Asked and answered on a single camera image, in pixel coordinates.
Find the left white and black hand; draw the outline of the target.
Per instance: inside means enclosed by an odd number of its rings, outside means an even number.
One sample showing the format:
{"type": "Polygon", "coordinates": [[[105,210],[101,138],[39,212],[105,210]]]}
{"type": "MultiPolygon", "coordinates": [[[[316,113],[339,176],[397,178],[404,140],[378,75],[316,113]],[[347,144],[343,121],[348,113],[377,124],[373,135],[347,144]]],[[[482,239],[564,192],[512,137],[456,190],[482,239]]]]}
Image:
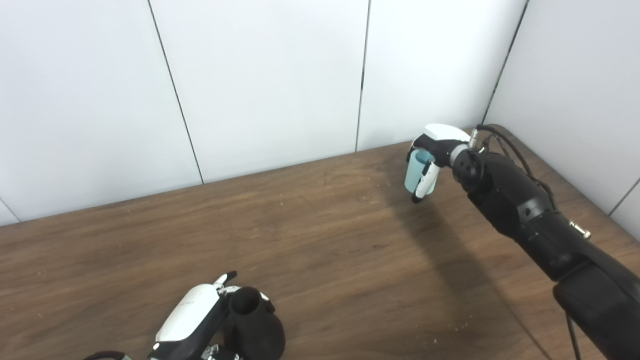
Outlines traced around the left white and black hand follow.
{"type": "Polygon", "coordinates": [[[215,334],[226,323],[229,303],[238,287],[227,284],[238,275],[231,271],[212,284],[190,289],[155,336],[149,360],[203,360],[215,334]]]}

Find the right white and black hand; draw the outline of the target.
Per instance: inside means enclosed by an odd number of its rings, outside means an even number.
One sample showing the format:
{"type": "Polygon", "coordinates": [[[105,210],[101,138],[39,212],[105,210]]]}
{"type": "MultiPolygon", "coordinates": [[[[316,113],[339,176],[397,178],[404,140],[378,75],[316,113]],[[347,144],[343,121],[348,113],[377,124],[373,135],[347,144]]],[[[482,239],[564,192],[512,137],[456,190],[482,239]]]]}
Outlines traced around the right white and black hand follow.
{"type": "Polygon", "coordinates": [[[411,200],[418,204],[430,195],[437,184],[442,169],[435,163],[435,157],[426,148],[428,141],[454,141],[469,147],[470,135],[457,127],[446,124],[428,124],[422,135],[414,139],[407,152],[407,173],[404,186],[411,193],[411,200]]]}

